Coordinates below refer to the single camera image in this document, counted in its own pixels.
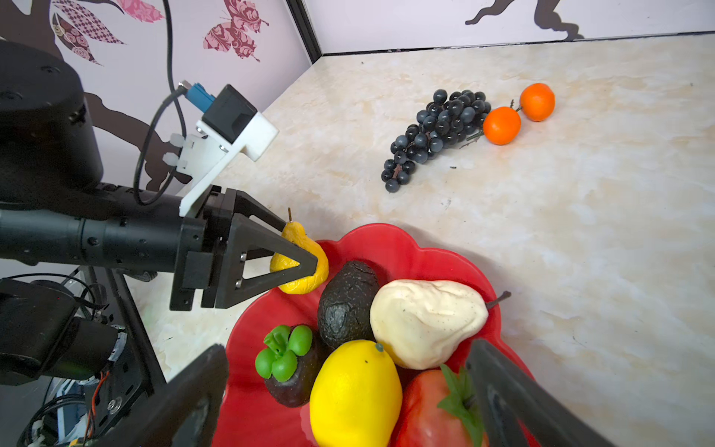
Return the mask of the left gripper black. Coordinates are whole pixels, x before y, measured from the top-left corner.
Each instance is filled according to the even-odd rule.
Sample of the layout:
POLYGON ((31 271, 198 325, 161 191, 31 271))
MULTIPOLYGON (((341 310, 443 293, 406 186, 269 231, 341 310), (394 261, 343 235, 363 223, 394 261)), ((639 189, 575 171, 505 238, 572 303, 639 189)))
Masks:
POLYGON ((190 311, 195 292, 201 292, 201 307, 229 309, 316 273, 316 255, 251 216, 277 231, 287 224, 244 191, 211 186, 199 196, 182 218, 170 310, 190 311), (272 272, 276 254, 297 265, 272 272))

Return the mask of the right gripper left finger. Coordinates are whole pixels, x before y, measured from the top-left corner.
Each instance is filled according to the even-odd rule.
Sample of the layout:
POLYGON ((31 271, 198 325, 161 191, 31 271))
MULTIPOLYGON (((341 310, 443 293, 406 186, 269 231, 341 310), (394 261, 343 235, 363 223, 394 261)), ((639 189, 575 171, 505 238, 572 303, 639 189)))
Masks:
POLYGON ((225 347, 210 346, 95 444, 210 446, 228 378, 225 347))

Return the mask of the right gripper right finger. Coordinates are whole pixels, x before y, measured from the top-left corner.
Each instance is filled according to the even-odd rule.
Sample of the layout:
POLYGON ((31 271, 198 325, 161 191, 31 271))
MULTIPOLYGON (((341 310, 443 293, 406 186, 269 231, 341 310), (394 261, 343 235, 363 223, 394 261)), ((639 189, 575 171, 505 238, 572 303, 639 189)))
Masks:
POLYGON ((489 342, 472 343, 467 371, 491 446, 611 446, 489 342))

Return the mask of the red flower-shaped bowl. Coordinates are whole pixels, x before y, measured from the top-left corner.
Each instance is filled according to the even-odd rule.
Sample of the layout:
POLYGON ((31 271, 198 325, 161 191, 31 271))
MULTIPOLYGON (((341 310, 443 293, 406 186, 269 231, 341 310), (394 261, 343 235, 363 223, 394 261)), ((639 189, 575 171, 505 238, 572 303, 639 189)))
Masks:
MULTIPOLYGON (((422 248, 405 231, 386 223, 364 225, 340 240, 322 241, 320 254, 322 264, 330 270, 325 285, 304 295, 285 294, 281 290, 268 292, 250 305, 236 323, 228 341, 230 373, 227 394, 219 416, 219 428, 214 437, 215 445, 320 446, 313 436, 310 424, 310 399, 307 404, 297 408, 279 404, 268 392, 264 379, 257 374, 255 359, 264 349, 264 337, 279 325, 306 325, 320 336, 320 296, 327 284, 349 261, 361 261, 370 266, 378 277, 380 289, 397 279, 451 280, 472 287, 488 302, 495 319, 495 329, 501 337, 499 296, 484 274, 459 254, 422 248)), ((467 357, 472 343, 479 339, 463 342, 448 362, 442 365, 448 366, 455 373, 462 367, 467 368, 467 357)), ((503 342, 502 337, 501 341, 495 344, 486 339, 482 340, 495 346, 517 366, 521 366, 521 359, 503 342)), ((328 357, 337 349, 327 348, 328 357)), ((404 396, 415 376, 439 369, 441 365, 422 371, 403 369, 398 365, 396 367, 404 396)))

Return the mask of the red strawberry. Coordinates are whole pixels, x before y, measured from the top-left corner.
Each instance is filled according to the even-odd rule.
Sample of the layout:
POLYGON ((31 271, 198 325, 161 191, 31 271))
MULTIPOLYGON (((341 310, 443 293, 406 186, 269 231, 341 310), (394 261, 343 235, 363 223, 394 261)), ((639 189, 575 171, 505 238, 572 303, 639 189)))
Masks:
POLYGON ((487 446, 475 387, 466 368, 421 372, 404 392, 394 446, 487 446))

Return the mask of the cream pear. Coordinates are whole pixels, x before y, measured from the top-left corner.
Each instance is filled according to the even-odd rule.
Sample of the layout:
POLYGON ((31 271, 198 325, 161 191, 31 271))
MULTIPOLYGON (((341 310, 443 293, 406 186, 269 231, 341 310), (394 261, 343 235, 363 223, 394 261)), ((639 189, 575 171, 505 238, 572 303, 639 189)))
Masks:
POLYGON ((501 341, 488 302, 451 280, 393 280, 374 296, 370 319, 376 342, 408 370, 437 368, 473 338, 501 341))

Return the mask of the dark avocado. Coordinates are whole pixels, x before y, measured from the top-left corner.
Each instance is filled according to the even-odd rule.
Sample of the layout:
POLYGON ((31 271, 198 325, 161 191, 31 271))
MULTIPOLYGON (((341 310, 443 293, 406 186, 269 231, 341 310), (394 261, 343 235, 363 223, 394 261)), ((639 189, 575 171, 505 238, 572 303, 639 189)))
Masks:
POLYGON ((318 303, 318 330, 335 350, 354 340, 374 340, 371 307, 380 289, 374 270, 361 261, 349 261, 327 284, 318 303))

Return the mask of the yellow lemon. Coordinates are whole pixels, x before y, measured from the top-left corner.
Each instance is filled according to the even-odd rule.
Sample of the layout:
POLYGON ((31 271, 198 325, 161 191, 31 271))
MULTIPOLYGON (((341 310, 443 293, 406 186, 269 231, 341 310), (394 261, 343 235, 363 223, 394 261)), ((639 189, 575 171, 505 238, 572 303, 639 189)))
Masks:
POLYGON ((402 399, 397 367, 382 345, 345 343, 329 355, 314 383, 313 436, 320 446, 387 446, 402 399))

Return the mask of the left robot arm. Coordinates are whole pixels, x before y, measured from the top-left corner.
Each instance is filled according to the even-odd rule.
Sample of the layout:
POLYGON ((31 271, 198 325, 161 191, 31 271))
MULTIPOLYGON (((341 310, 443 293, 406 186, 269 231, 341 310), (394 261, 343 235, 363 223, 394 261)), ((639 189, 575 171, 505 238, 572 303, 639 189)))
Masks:
POLYGON ((315 274, 318 260, 281 235, 286 223, 248 194, 216 186, 238 154, 262 156, 277 136, 233 87, 183 85, 202 112, 178 168, 178 196, 102 181, 104 166, 76 71, 50 54, 1 45, 1 255, 39 263, 168 272, 169 306, 227 309, 315 274))

